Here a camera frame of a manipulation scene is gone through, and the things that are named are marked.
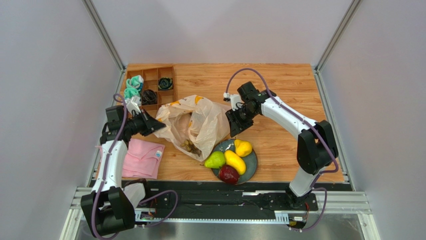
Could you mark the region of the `banana print plastic bag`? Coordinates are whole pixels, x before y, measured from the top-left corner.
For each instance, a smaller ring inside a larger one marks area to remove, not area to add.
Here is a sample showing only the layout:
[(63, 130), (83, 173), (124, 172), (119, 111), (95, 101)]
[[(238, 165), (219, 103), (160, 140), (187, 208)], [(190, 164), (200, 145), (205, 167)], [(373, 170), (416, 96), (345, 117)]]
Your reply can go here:
[[(190, 95), (163, 105), (155, 119), (165, 128), (154, 133), (157, 138), (172, 143), (176, 149), (202, 162), (213, 151), (216, 144), (230, 134), (226, 112), (229, 105), (214, 102), (206, 97)], [(187, 152), (181, 143), (191, 140), (201, 150), (201, 156)]]

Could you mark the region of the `fake longan bunch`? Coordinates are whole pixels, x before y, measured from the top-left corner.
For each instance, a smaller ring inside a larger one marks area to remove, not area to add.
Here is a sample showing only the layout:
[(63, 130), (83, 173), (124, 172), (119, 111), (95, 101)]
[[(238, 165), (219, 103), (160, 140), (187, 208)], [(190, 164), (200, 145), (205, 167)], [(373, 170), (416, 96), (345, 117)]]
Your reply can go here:
[(201, 150), (199, 150), (190, 139), (185, 139), (183, 143), (180, 144), (180, 146), (184, 148), (187, 152), (195, 154), (198, 157), (200, 157), (202, 154)]

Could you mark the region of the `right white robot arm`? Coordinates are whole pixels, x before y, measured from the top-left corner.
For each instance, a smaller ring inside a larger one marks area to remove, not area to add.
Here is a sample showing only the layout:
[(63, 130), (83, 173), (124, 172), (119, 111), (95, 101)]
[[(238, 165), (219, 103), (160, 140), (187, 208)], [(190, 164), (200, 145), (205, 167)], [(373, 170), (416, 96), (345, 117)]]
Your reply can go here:
[(279, 124), (296, 139), (299, 169), (289, 184), (293, 197), (307, 195), (319, 176), (326, 172), (326, 167), (339, 156), (334, 131), (328, 121), (316, 121), (304, 116), (268, 88), (259, 91), (249, 81), (241, 85), (236, 94), (226, 91), (223, 99), (231, 105), (226, 112), (231, 137), (250, 128), (254, 124), (253, 119), (262, 115)]

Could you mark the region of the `yellow fake mango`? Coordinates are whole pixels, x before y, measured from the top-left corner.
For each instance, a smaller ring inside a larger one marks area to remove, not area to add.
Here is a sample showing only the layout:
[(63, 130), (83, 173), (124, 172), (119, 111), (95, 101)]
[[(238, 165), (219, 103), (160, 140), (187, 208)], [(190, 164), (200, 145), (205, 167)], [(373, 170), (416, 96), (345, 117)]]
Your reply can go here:
[(238, 156), (235, 152), (231, 150), (226, 150), (224, 152), (224, 157), (226, 164), (233, 167), (240, 176), (245, 174), (247, 166), (240, 156)]

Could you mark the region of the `red fake apple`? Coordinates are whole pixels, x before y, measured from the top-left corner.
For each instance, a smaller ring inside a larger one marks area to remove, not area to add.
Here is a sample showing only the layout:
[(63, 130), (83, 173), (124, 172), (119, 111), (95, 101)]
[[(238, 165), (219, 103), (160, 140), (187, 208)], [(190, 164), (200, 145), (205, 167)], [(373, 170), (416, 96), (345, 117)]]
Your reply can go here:
[(240, 174), (230, 165), (223, 165), (219, 170), (219, 179), (224, 183), (236, 185), (239, 181)]

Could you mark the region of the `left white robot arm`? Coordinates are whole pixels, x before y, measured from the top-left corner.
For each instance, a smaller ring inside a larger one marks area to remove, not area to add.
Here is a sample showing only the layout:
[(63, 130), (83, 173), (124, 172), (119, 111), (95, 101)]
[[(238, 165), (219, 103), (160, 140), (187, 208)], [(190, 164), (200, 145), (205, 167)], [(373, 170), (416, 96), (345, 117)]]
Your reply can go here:
[(80, 206), (91, 234), (100, 240), (112, 240), (119, 232), (135, 226), (135, 209), (146, 196), (143, 180), (122, 187), (123, 165), (132, 136), (148, 136), (166, 125), (144, 110), (128, 111), (122, 105), (105, 110), (107, 122), (100, 137), (101, 160), (97, 180)]

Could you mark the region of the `yellow fake pear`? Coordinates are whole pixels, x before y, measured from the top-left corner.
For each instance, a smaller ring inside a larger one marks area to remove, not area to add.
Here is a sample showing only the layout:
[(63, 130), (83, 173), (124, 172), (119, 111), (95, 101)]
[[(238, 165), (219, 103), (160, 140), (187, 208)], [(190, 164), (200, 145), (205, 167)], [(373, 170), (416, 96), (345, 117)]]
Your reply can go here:
[(253, 147), (249, 141), (235, 139), (234, 140), (235, 153), (243, 158), (250, 155), (253, 151)]

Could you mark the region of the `green fake pear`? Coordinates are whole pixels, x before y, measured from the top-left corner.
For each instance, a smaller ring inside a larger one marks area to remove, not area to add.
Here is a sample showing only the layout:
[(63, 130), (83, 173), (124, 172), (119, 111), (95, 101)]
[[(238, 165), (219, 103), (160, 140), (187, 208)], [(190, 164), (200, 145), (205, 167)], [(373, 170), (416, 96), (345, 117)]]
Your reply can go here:
[(204, 162), (204, 166), (209, 169), (220, 169), (225, 164), (226, 159), (222, 151), (212, 152)]

